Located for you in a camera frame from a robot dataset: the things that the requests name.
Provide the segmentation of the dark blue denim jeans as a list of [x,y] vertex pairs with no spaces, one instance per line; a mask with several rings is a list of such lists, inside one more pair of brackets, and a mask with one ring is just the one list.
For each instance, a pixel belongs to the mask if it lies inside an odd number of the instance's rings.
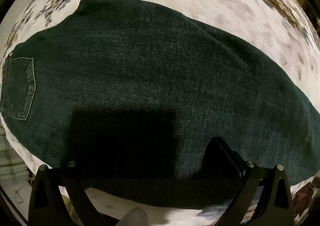
[[319,170],[319,112],[266,54],[140,0],[81,0],[6,59],[1,113],[51,167],[74,161],[95,189],[203,209],[232,199],[245,160],[282,164],[290,185]]

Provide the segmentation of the grey blue striped curtain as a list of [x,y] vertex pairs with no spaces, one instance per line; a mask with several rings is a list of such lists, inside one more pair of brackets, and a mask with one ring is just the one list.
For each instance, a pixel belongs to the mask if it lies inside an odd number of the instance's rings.
[[1,183],[14,184],[29,179],[29,171],[18,153],[11,147],[1,126]]

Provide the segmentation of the white floral bed sheet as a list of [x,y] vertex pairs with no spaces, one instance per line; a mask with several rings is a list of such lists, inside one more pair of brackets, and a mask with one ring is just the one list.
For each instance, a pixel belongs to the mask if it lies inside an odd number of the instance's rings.
[[[319,108],[319,38],[296,0],[146,0],[251,43],[275,61]],[[80,0],[32,0],[23,6],[1,56],[75,11]]]

